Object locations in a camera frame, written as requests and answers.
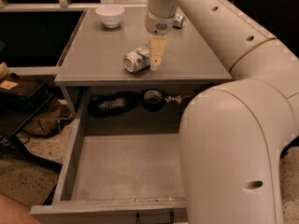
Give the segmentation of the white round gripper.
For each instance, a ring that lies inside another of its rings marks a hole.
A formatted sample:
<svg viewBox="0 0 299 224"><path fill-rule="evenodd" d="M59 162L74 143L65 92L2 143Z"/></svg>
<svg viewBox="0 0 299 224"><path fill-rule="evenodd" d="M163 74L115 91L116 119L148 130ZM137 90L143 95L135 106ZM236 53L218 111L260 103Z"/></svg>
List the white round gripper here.
<svg viewBox="0 0 299 224"><path fill-rule="evenodd" d="M175 14L161 8L147 8L145 14L145 26L147 31L153 35L149 40L149 62L150 69L157 71L163 61L166 39L173 26Z"/></svg>

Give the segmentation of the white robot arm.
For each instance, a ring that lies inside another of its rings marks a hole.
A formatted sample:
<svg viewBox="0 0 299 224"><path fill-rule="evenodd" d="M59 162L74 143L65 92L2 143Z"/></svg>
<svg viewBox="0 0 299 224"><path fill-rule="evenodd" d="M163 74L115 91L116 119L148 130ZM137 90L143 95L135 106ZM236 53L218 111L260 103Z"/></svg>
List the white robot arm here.
<svg viewBox="0 0 299 224"><path fill-rule="evenodd" d="M232 81L199 93L179 127L189 224L283 224L279 160L299 130L299 62L226 0L149 0L146 27L181 9Z"/></svg>

